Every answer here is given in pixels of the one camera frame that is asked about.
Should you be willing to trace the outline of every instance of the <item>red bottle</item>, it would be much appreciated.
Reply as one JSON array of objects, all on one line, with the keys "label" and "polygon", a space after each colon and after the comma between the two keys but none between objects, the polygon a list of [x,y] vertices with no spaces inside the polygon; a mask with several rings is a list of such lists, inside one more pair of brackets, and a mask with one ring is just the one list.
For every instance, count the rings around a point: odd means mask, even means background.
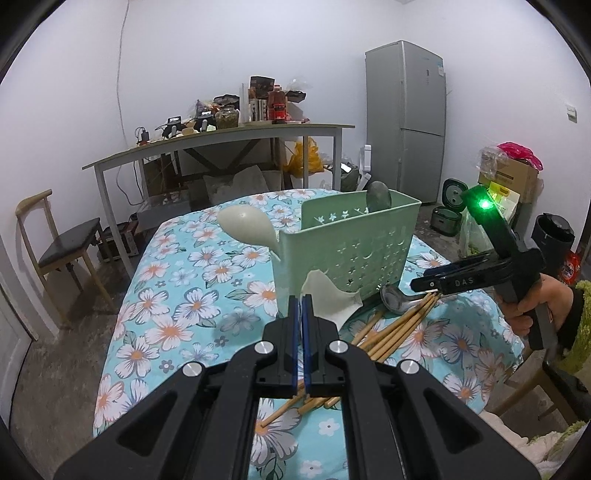
[{"label": "red bottle", "polygon": [[268,118],[274,124],[284,124],[287,116],[287,104],[285,103],[285,92],[281,85],[275,85],[273,91],[269,92],[267,100]]}]

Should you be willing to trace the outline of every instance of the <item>refrigerator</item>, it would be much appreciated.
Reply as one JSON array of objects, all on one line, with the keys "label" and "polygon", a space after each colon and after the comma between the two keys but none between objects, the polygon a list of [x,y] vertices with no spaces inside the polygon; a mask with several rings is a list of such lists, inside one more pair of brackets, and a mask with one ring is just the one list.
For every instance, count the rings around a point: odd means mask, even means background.
[{"label": "refrigerator", "polygon": [[365,72],[372,181],[436,202],[446,127],[443,60],[400,40],[366,52]]}]

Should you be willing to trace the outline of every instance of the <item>human hand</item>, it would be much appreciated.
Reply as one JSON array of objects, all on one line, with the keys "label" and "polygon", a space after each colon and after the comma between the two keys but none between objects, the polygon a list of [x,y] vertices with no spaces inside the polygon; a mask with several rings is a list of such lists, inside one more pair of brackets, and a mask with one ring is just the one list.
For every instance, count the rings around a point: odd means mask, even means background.
[{"label": "human hand", "polygon": [[530,332],[534,321],[524,313],[533,310],[540,303],[548,304],[550,317],[557,332],[573,306],[573,291],[570,287],[548,275],[540,274],[540,277],[540,281],[530,288],[519,303],[505,303],[502,298],[496,298],[506,322],[516,335],[525,336]]}]

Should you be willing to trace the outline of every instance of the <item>floral tablecloth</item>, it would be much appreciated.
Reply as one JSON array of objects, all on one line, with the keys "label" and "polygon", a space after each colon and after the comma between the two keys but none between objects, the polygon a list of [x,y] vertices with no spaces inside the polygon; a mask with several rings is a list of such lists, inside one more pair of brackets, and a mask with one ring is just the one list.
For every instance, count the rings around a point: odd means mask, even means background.
[{"label": "floral tablecloth", "polygon": [[[260,340],[277,313],[268,249],[241,244],[219,227],[217,213],[247,203],[277,229],[296,231],[301,203],[326,190],[258,194],[164,222],[150,242],[117,318],[96,400],[97,435],[188,361],[213,365]],[[414,237],[400,288],[426,268],[447,263]],[[372,312],[340,335],[351,340]],[[395,319],[388,314],[374,331]],[[479,413],[523,345],[481,290],[442,299],[388,360],[412,358]],[[262,420],[284,400],[261,400]],[[251,454],[252,479],[348,478],[340,404],[300,417],[296,409],[260,429]]]}]

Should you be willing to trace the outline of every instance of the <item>green plastic basket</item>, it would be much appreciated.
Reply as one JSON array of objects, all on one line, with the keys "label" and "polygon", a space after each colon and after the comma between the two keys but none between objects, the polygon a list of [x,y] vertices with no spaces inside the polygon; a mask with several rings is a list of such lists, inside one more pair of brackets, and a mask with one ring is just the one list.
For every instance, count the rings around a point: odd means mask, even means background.
[{"label": "green plastic basket", "polygon": [[421,202],[390,190],[392,207],[368,213],[365,192],[306,200],[301,230],[279,232],[279,257],[271,252],[279,311],[300,296],[308,272],[323,271],[343,291],[364,300],[385,283],[398,284]]}]

